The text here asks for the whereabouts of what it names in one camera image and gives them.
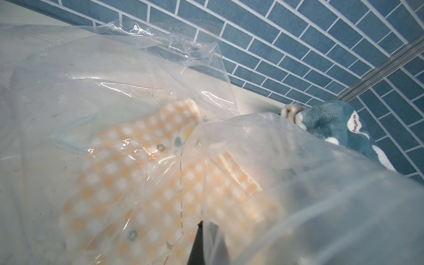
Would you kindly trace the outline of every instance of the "plastic wrap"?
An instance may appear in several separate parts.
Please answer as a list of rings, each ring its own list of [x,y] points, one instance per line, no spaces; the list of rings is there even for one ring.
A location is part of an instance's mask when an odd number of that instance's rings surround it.
[[[17,127],[13,123],[2,131],[9,142],[2,135],[2,148],[8,153],[3,153],[0,166],[8,171],[2,184],[12,191],[16,207],[13,226],[18,227],[14,236],[24,245],[20,253],[15,250],[9,255],[11,263],[68,264],[74,260],[69,256],[70,246],[59,219],[65,201],[79,193],[77,177],[87,154],[92,153],[91,143],[102,132],[151,117],[164,106],[176,104],[173,111],[158,117],[153,128],[144,132],[139,128],[141,131],[133,131],[125,139],[120,135],[118,140],[125,145],[136,136],[139,146],[133,151],[173,157],[176,153],[168,151],[184,144],[197,124],[237,114],[216,43],[196,43],[179,34],[155,35],[141,29],[131,33],[137,36],[123,36],[125,29],[115,24],[3,30],[3,36],[11,35],[8,42],[20,36],[18,32],[38,37],[69,32],[74,35],[62,45],[44,46],[46,50],[43,45],[34,45],[33,50],[25,50],[25,56],[32,54],[27,58],[13,56],[18,49],[9,47],[12,52],[5,59],[9,68],[3,71],[2,94],[10,115],[1,118],[2,122],[17,121]],[[187,117],[186,106],[191,106]],[[168,128],[169,113],[176,114],[177,123],[181,123]],[[147,133],[151,134],[150,146],[143,138]],[[17,135],[19,142],[9,146]],[[163,145],[151,142],[158,138],[173,147],[167,146],[162,153]],[[9,167],[19,159],[22,166]],[[172,164],[169,160],[150,163],[143,174],[160,179]],[[14,177],[12,170],[21,173],[16,181],[6,179]]]

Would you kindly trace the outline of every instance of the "blue tile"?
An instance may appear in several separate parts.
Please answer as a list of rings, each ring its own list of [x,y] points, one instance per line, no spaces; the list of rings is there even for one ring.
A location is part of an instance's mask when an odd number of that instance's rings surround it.
[[[280,32],[231,0],[210,0],[208,9],[271,43]]]
[[[316,105],[318,105],[318,104],[320,104],[320,103],[322,103],[322,101],[319,101],[318,99],[316,99],[316,98],[311,98],[311,100],[310,101],[308,101],[308,105],[309,106],[316,106]]]
[[[300,38],[322,53],[327,53],[335,42],[327,38],[324,34],[310,26]]]
[[[345,90],[346,87],[345,86],[342,86],[339,83],[333,81],[325,89],[330,90],[331,92],[334,92],[336,94],[339,94],[340,92],[342,92],[343,90]]]
[[[387,59],[387,56],[384,55],[380,50],[375,48],[369,41],[366,39],[361,40],[358,45],[353,48],[353,51],[359,54],[362,58],[372,63],[374,66],[380,65]]]
[[[422,0],[406,0],[410,7],[412,7],[413,10],[416,10],[418,7],[420,7],[423,4]]]
[[[422,119],[422,116],[396,91],[387,94],[383,97],[383,100],[392,108],[399,118],[406,123],[406,125]]]
[[[396,70],[389,75],[387,79],[393,83],[407,98],[413,99],[423,93],[420,87],[413,79],[405,74],[401,69]]]
[[[410,176],[409,178],[418,182],[421,185],[424,185],[424,179],[418,173],[416,175]]]
[[[328,70],[327,74],[347,86],[351,86],[359,80],[359,78],[342,69],[341,67],[338,67],[337,65]]]
[[[174,13],[177,6],[177,0],[149,0],[152,4],[162,7],[169,12]]]
[[[356,30],[352,29],[351,26],[342,20],[338,20],[328,33],[349,48],[352,48],[362,38]]]
[[[404,175],[416,172],[406,157],[399,151],[389,137],[378,141],[377,144],[384,151],[397,172]]]
[[[283,53],[257,39],[252,42],[249,47],[249,51],[275,64],[277,64],[284,55]]]
[[[368,11],[360,0],[331,0],[330,4],[353,23],[356,23]]]
[[[324,76],[324,75],[322,75],[322,74],[320,74],[320,73],[318,73],[314,70],[311,70],[305,76],[305,79],[307,79],[307,80],[309,80],[309,81],[311,81],[311,82],[313,82],[313,83],[315,83],[319,86],[322,86],[322,87],[328,85],[331,82],[330,78],[328,78],[328,77],[326,77],[326,76]]]
[[[324,30],[337,19],[337,16],[318,0],[305,0],[298,11]]]
[[[198,42],[216,42],[219,44],[219,48],[221,49],[221,53],[223,56],[234,60],[242,65],[248,66],[250,68],[255,68],[256,65],[259,63],[259,59],[256,57],[253,57],[252,55],[239,50],[227,43],[221,42],[220,40],[212,37],[211,35],[208,35],[202,31],[199,31],[199,34],[197,35],[197,41]]]
[[[119,18],[117,12],[90,0],[63,0],[62,5],[102,22],[110,22]]]
[[[258,85],[260,85],[265,80],[264,76],[254,73],[241,66],[237,67],[234,75]]]
[[[395,35],[395,33],[390,33],[387,35],[380,43],[381,48],[383,48],[386,52],[392,53],[396,51],[399,47],[403,45],[403,42]]]
[[[375,115],[376,118],[380,118],[384,114],[388,113],[389,110],[384,106],[384,104],[377,98],[376,95],[371,90],[363,92],[360,96],[360,99],[364,104],[370,109],[370,111]]]
[[[22,5],[31,10],[36,10],[37,12],[41,14],[45,14],[50,17],[58,17],[61,20],[72,25],[79,25],[79,26],[93,25],[93,22],[91,20],[72,14],[66,10],[52,6],[45,2],[34,1],[34,0],[16,0],[16,1],[13,1],[13,3]]]
[[[258,86],[254,86],[254,85],[249,84],[249,83],[246,83],[246,84],[243,86],[243,88],[245,88],[245,89],[247,89],[247,90],[250,90],[250,91],[252,91],[252,92],[255,92],[255,93],[259,94],[259,95],[266,96],[266,97],[267,97],[267,96],[271,93],[271,92],[269,92],[268,90],[265,90],[265,89],[260,88],[260,87],[258,87]]]
[[[305,92],[308,93],[309,95],[315,96],[325,101],[333,100],[336,97],[333,94],[330,94],[327,91],[322,90],[321,88],[317,86],[311,86]]]
[[[403,150],[408,150],[419,145],[417,140],[402,126],[393,114],[380,119],[380,122]]]
[[[303,58],[303,61],[323,72],[327,71],[334,64],[313,50],[310,51],[305,58]]]
[[[416,75],[424,70],[424,61],[419,57],[415,57],[409,63],[403,66],[412,75]]]
[[[139,0],[102,0],[102,2],[111,5],[119,10],[122,10],[130,15],[138,17],[142,20],[147,19],[147,4],[142,3]]]
[[[154,7],[150,8],[150,23],[156,25],[164,30],[172,30],[172,32],[180,33],[181,35],[189,38],[194,38],[196,29],[170,15],[165,14],[162,11],[157,10]]]
[[[352,105],[352,107],[356,110],[359,111],[360,109],[362,109],[364,107],[364,105],[362,105],[362,103],[359,101],[358,98],[354,98],[351,101],[349,101],[349,104]]]
[[[393,88],[386,82],[386,80],[383,79],[377,84],[375,84],[373,86],[373,89],[377,94],[382,96],[386,94],[387,92],[389,92],[390,90],[392,90]]]
[[[256,68],[256,71],[272,77],[278,81],[283,80],[283,78],[287,75],[287,72],[264,61],[259,64],[259,66]]]
[[[224,62],[225,71],[227,71],[227,73],[232,73],[234,71],[234,68],[236,68],[236,64],[233,64],[232,62],[227,61],[226,59],[222,59],[222,61]]]
[[[308,23],[278,3],[272,8],[268,19],[295,36],[299,36],[308,26]]]
[[[228,41],[231,41],[232,43],[242,47],[247,48],[250,41],[252,40],[252,37],[247,35],[241,30],[236,29],[235,27],[227,24],[224,29],[224,33],[222,34],[222,37]]]
[[[421,26],[403,5],[393,11],[387,17],[387,21],[409,42],[423,32]]]
[[[368,0],[383,17],[387,16],[390,11],[400,3],[399,0]]]
[[[240,2],[246,4],[248,7],[265,16],[269,8],[272,5],[273,0],[240,0]]]
[[[272,98],[273,100],[276,100],[276,101],[282,102],[282,103],[284,103],[284,104],[290,104],[290,103],[292,103],[292,102],[293,102],[293,100],[291,100],[291,99],[288,99],[288,98],[282,97],[282,96],[277,95],[277,94],[274,94],[274,93],[272,93],[272,94],[269,96],[269,98]]]
[[[303,81],[302,79],[299,79],[295,77],[294,75],[289,75],[284,79],[283,83],[295,87],[299,90],[305,91],[311,84],[309,84],[306,81]]]
[[[233,85],[241,87],[244,84],[244,81],[240,80],[238,78],[235,78],[235,77],[232,77],[232,76],[228,76],[228,78],[230,78],[230,82]]]
[[[305,95],[305,94],[303,94],[302,92],[299,92],[299,91],[294,90],[294,89],[292,89],[292,90],[291,90],[291,91],[287,94],[287,96],[288,96],[288,97],[290,97],[290,98],[292,98],[292,99],[294,99],[294,100],[297,100],[297,101],[303,102],[303,103],[306,103],[308,100],[310,100],[310,99],[311,99],[311,97],[310,97],[310,96]]]
[[[290,90],[288,86],[277,83],[271,79],[267,79],[262,86],[268,89],[271,89],[272,91],[275,91],[277,93],[280,93],[282,95],[285,95]]]
[[[424,112],[424,97],[421,97],[413,102],[422,112]]]
[[[378,125],[368,110],[363,109],[358,112],[358,115],[365,122],[368,132],[374,140],[377,140],[386,135],[384,130],[380,127],[380,125]]]
[[[415,124],[410,127],[411,130],[415,133],[415,135],[424,142],[424,121]]]
[[[411,158],[412,162],[418,167],[418,169],[423,172],[424,171],[424,148],[418,148],[406,153],[409,158]]]
[[[309,51],[309,48],[284,33],[281,33],[274,45],[299,59]]]
[[[224,21],[201,10],[195,5],[186,2],[185,0],[181,0],[180,2],[178,16],[212,32],[215,35],[219,35],[222,27],[224,26]]]
[[[390,32],[390,29],[373,12],[369,12],[357,26],[375,42]]]
[[[351,67],[349,67],[349,70],[351,70],[352,72],[354,72],[355,74],[359,76],[363,76],[370,69],[371,67],[369,67],[367,64],[365,64],[361,60],[356,61]]]
[[[300,3],[300,0],[284,0],[287,4],[289,4],[291,7],[296,8],[297,5]]]
[[[299,76],[304,76],[309,71],[309,67],[288,56],[284,57],[279,66]]]
[[[328,54],[328,57],[335,60],[339,64],[344,67],[349,67],[349,65],[353,64],[356,61],[356,57],[350,52],[343,49],[341,46],[336,45]]]

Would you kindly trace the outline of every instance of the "orange checkered fabric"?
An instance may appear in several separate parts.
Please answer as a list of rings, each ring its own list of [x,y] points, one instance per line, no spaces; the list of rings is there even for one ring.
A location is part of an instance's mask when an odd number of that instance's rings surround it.
[[[228,152],[213,158],[181,153],[201,122],[195,103],[184,100],[93,140],[78,194],[62,209],[74,264],[185,265],[203,202],[213,204],[208,217],[225,232],[230,254],[243,240],[240,233],[248,235],[247,226],[226,219],[245,218],[232,208],[260,186]]]

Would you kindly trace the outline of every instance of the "white grout line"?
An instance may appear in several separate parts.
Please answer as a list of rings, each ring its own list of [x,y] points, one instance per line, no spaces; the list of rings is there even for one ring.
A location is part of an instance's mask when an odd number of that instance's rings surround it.
[[[384,114],[383,116],[381,116],[380,118],[378,118],[379,120],[381,120],[382,118],[384,118],[384,117],[386,117],[386,116],[389,116],[390,114],[392,114],[391,112],[388,112],[388,113],[386,113],[386,114]]]
[[[371,12],[371,9],[368,9],[368,11],[355,23],[355,26],[358,26],[358,24],[368,15],[368,13]]]
[[[274,8],[276,2],[277,2],[277,0],[274,0],[274,2],[272,2],[271,7],[268,9],[268,12],[266,12],[266,14],[265,14],[265,18],[268,18],[269,14],[271,13],[272,9]]]
[[[384,40],[387,36],[389,36],[390,35],[390,33],[392,33],[393,31],[389,31],[389,33],[387,33],[384,37],[382,37],[381,38],[381,40],[379,40],[379,41],[377,41],[377,44],[380,44],[380,42],[382,41],[382,40]]]
[[[392,115],[402,124],[403,127],[412,135],[412,137],[415,138],[415,140],[420,144],[423,145],[423,142],[421,139],[415,135],[415,133],[408,127],[408,125],[402,121],[402,119],[397,115],[396,112],[393,111],[393,109],[374,91],[373,88],[370,88],[370,90],[374,93],[374,95],[383,103],[383,105],[392,113]]]
[[[389,92],[387,92],[387,93],[385,93],[385,94],[383,94],[383,95],[381,95],[380,97],[385,97],[385,96],[387,96],[388,94],[390,94],[391,92],[393,92],[393,91],[395,91],[395,89],[394,88],[392,88]]]
[[[277,63],[277,65],[280,65],[280,63],[284,60],[284,58],[286,57],[286,55],[283,55],[283,57],[281,57],[280,61]]]
[[[411,99],[411,102],[414,102],[414,101],[416,101],[417,99],[422,98],[423,96],[424,96],[424,93],[423,93],[423,94],[421,94],[421,95],[419,95],[419,96],[418,96],[418,97],[416,97],[416,98]]]
[[[411,107],[414,108],[414,110],[416,110],[421,116],[424,117],[424,113],[417,107],[415,106],[415,104],[412,103],[412,100],[410,100],[407,96],[405,96],[390,80],[388,80],[387,78],[385,78],[386,82],[396,91],[398,92],[398,94],[406,101],[408,102],[409,105],[411,105]]]
[[[332,5],[330,5],[329,3],[323,1],[323,0],[318,0],[320,1],[322,4],[324,4],[329,10],[331,10],[334,14],[336,14],[337,16],[339,16],[346,24],[348,24],[349,26],[352,27],[352,29],[356,30],[362,37],[364,37],[366,40],[368,40],[375,48],[377,48],[380,52],[382,52],[384,55],[386,55],[387,57],[390,57],[390,54],[388,52],[386,52],[383,48],[381,48],[380,46],[378,46],[375,41],[373,41],[367,34],[365,34],[360,28],[358,28],[357,26],[355,26],[349,19],[347,19],[342,13],[340,13],[336,8],[334,8]]]
[[[147,23],[150,23],[150,5],[147,5],[147,18],[146,18]]]
[[[418,74],[414,75],[415,77],[419,76],[420,74],[424,73],[424,70],[418,72]]]
[[[325,56],[327,56],[334,49],[334,47],[336,47],[336,46],[337,46],[337,43],[335,43],[333,45],[333,47],[331,47],[331,49],[328,50],[328,52],[325,54]]]
[[[388,18],[394,11],[396,11],[396,9],[398,9],[400,6],[402,5],[402,3],[399,3],[395,8],[393,8],[392,11],[390,11],[384,18]]]
[[[348,68],[350,68],[352,65],[354,65],[357,61],[359,61],[359,59],[356,59],[356,61],[354,61],[351,65],[349,65]]]
[[[299,35],[299,39],[303,36],[303,34],[305,34],[305,32],[309,29],[310,24],[308,24],[308,26],[306,26],[306,28],[302,31],[302,33],[300,33]]]
[[[310,72],[310,71],[312,71],[312,69],[309,69],[309,70],[306,72],[306,74],[304,74],[302,77],[303,77],[303,78],[305,78],[305,76],[306,76],[307,74],[309,74],[309,72]]]
[[[356,45],[358,45],[363,39],[364,39],[364,37],[362,37],[362,39],[360,39],[355,45],[353,45],[353,47],[351,49],[355,48]]]
[[[246,50],[249,50],[250,46],[252,45],[253,41],[255,40],[254,37],[252,37],[252,39],[249,42],[249,45],[247,45]]]
[[[278,38],[280,37],[280,35],[281,35],[281,32],[282,31],[280,31],[278,34],[277,34],[277,36],[275,37],[275,39],[272,41],[272,45],[274,45],[274,43],[278,40]]]
[[[78,16],[83,17],[83,18],[86,18],[86,19],[88,19],[88,20],[92,20],[92,21],[97,22],[97,23],[99,23],[99,24],[104,24],[104,22],[103,22],[103,21],[100,21],[100,20],[97,20],[97,19],[95,19],[95,18],[89,17],[89,16],[87,16],[87,15],[84,15],[84,14],[82,14],[82,13],[79,13],[79,12],[77,12],[77,11],[75,11],[75,10],[70,9],[70,8],[67,8],[67,7],[61,6],[61,5],[59,5],[59,4],[56,4],[56,3],[54,3],[54,2],[51,2],[51,1],[48,1],[48,0],[40,0],[40,1],[42,1],[42,2],[44,2],[44,3],[46,3],[46,4],[49,4],[49,5],[52,5],[52,6],[58,7],[58,8],[60,8],[60,9],[65,10],[65,11],[68,11],[68,12],[70,12],[70,13],[74,14],[74,15],[78,15]]]
[[[362,101],[362,99],[360,97],[358,97],[358,100],[364,105],[364,107],[368,110],[369,114],[374,118],[375,122],[378,125],[380,125],[381,129],[383,129],[383,131],[387,134],[387,136],[390,138],[390,140],[392,140],[392,142],[396,145],[396,147],[399,149],[399,152],[401,152],[404,155],[404,157],[406,158],[406,160],[408,160],[408,162],[418,172],[418,174],[420,174],[420,176],[424,178],[423,173],[419,170],[419,168],[416,166],[416,164],[414,163],[414,161],[412,161],[412,159],[409,158],[408,155],[406,155],[406,153],[402,150],[402,148],[400,147],[400,145],[398,144],[398,142],[395,141],[395,139],[389,134],[389,132],[386,130],[386,128],[384,128],[384,126],[377,119],[377,117],[375,117],[374,113],[371,112],[371,110],[365,105],[365,103]]]
[[[258,64],[255,66],[255,68],[253,70],[256,70],[258,68],[258,66],[261,64],[262,60],[259,60]]]
[[[408,125],[408,127],[411,128],[412,126],[417,125],[418,123],[420,123],[422,121],[424,121],[424,119],[421,119],[421,120],[418,120],[418,121],[416,121],[414,123],[411,123],[410,125]]]
[[[240,2],[240,0],[233,0],[234,3],[238,4],[239,6],[243,7],[244,9],[248,10],[249,12],[251,12],[252,14],[254,14],[255,16],[258,16],[260,19],[262,19],[263,21],[267,22],[268,24],[276,27],[277,29],[281,30],[284,34],[290,36],[291,38],[297,40],[298,42],[300,42],[301,44],[303,44],[304,46],[308,47],[309,49],[312,49],[313,51],[315,51],[316,53],[320,54],[320,55],[324,55],[322,52],[318,51],[316,48],[314,48],[313,46],[311,46],[310,44],[306,43],[305,41],[303,41],[302,39],[298,39],[295,35],[293,35],[292,33],[290,33],[289,31],[285,30],[284,28],[282,28],[281,26],[279,26],[278,24],[272,22],[271,20],[268,20],[264,17],[262,17],[258,12],[256,12],[255,10],[253,10],[252,8],[250,8],[249,6],[247,6],[246,4]],[[322,30],[320,27],[318,27],[314,22],[312,22],[311,20],[309,20],[307,17],[305,17],[302,13],[299,13],[298,11],[294,10],[293,7],[291,7],[289,4],[283,2],[282,0],[277,0],[277,2],[279,4],[281,4],[282,6],[284,6],[286,9],[290,10],[291,12],[293,12],[296,16],[302,18],[304,21],[306,21],[307,23],[311,24],[311,25],[315,25],[316,30],[318,30],[320,33],[324,34],[326,37],[330,38],[331,40],[333,40],[334,42],[338,43],[340,46],[342,47],[346,47],[344,44],[342,44],[341,42],[339,42],[337,39],[335,39],[332,35],[330,35],[329,33],[325,32],[324,30]],[[348,52],[353,54],[356,57],[360,57],[356,52],[349,50],[349,48],[347,48]],[[334,64],[337,64],[338,66],[340,66],[342,69],[346,70],[347,72],[349,72],[350,74],[360,78],[359,75],[357,75],[356,73],[352,72],[351,70],[345,68],[343,65],[337,63],[336,61],[334,61],[331,58],[328,58],[331,62],[333,62]],[[370,62],[366,61],[365,62],[367,64],[369,64],[370,67],[374,67]]]
[[[417,145],[416,147],[412,147],[412,148],[410,148],[408,150],[405,150],[405,153],[408,153],[410,151],[414,151],[415,149],[418,149],[418,148],[421,148],[421,147],[423,147],[423,146],[422,145]]]
[[[401,71],[403,71],[407,76],[409,76],[412,80],[414,80],[415,83],[417,83],[420,87],[424,89],[424,84],[419,81],[415,76],[413,76],[410,72],[408,72],[403,66],[400,68]]]
[[[417,21],[417,23],[421,26],[422,29],[424,29],[424,22],[421,21],[421,18],[418,17],[418,15],[413,11],[413,9],[406,3],[405,0],[400,0],[400,2],[404,5],[404,7],[409,11],[409,13],[412,15],[412,17]]]
[[[337,23],[337,21],[339,21],[339,17],[337,17],[336,18],[336,20],[328,27],[328,29],[325,31],[325,32],[328,32],[333,26],[334,26],[334,24],[336,24]]]
[[[375,140],[375,142],[378,142],[378,141],[380,141],[380,140],[383,140],[384,138],[387,138],[387,137],[389,137],[388,135],[385,135],[385,136],[383,136],[383,137],[381,137],[381,138],[378,138],[377,140]]]
[[[372,4],[370,4],[368,2],[368,0],[361,0],[361,2],[366,5],[370,10],[373,11],[374,15],[376,15],[383,23],[384,25],[386,25],[404,44],[408,44],[409,41],[407,41],[402,34],[400,34],[395,28],[394,26],[392,26],[392,24],[390,24],[386,18],[388,16],[390,16],[390,14],[392,14],[393,11],[395,11],[401,4],[399,4],[397,7],[395,7],[386,17],[383,17],[383,15],[380,14],[380,12],[378,12],[378,10],[375,9],[375,7],[373,7]]]
[[[177,5],[175,7],[175,12],[174,12],[175,15],[178,14],[178,9],[179,8],[180,8],[180,0],[177,0]]]
[[[222,26],[221,32],[219,33],[219,37],[222,37],[222,34],[224,34],[224,30],[226,26],[227,26],[227,22],[225,21],[224,26]]]
[[[312,50],[309,50],[307,53],[305,53],[305,55],[303,55],[303,57],[301,58],[301,60],[303,61],[303,59],[305,59],[305,57],[311,52]]]
[[[421,6],[419,6],[416,10],[415,10],[415,12],[417,12],[418,10],[420,10],[420,8],[422,8],[424,6],[424,4],[422,4]]]

